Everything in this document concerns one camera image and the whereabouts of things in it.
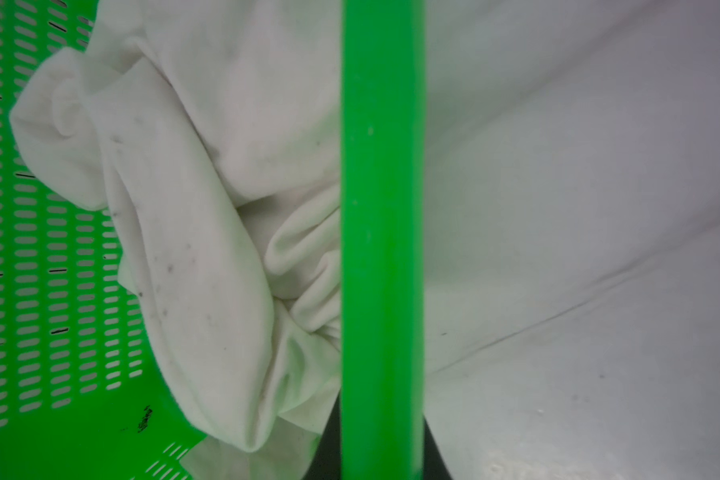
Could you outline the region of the white t shirt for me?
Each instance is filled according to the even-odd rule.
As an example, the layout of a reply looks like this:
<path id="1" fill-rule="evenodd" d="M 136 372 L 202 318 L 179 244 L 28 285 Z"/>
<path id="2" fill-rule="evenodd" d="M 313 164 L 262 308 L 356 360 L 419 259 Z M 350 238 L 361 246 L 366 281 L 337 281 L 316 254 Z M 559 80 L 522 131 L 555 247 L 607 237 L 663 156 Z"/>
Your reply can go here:
<path id="1" fill-rule="evenodd" d="M 720 479 L 720 1 L 430 1 L 429 415 L 462 479 Z M 198 479 L 330 478 L 336 1 L 103 1 L 10 114 L 108 210 L 207 434 Z"/>

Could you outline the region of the green plastic basket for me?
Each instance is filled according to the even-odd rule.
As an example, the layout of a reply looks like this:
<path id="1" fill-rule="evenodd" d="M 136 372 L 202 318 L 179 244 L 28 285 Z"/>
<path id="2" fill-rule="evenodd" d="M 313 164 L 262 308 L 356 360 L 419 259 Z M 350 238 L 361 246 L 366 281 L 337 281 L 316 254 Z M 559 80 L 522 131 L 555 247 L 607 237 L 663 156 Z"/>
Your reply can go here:
<path id="1" fill-rule="evenodd" d="M 0 1 L 0 479 L 419 479 L 420 1 Z"/>

